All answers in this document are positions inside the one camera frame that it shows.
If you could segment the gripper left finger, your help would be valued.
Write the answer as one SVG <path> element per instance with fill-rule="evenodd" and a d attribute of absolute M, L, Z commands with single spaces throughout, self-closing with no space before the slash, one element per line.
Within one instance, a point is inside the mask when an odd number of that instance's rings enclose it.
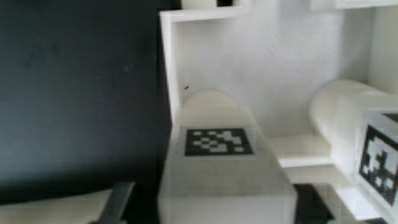
<path fill-rule="evenodd" d="M 128 224 L 128 221 L 123 218 L 123 216 L 134 191 L 135 191 L 134 182 L 119 182 L 114 185 L 100 218 L 89 224 Z"/>

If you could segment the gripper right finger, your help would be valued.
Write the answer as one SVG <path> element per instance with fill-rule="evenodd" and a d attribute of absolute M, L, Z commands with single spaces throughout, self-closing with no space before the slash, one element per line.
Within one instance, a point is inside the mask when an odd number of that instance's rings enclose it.
<path fill-rule="evenodd" d="M 327 224 L 334 215 L 311 184 L 297 184 L 295 224 Z"/>

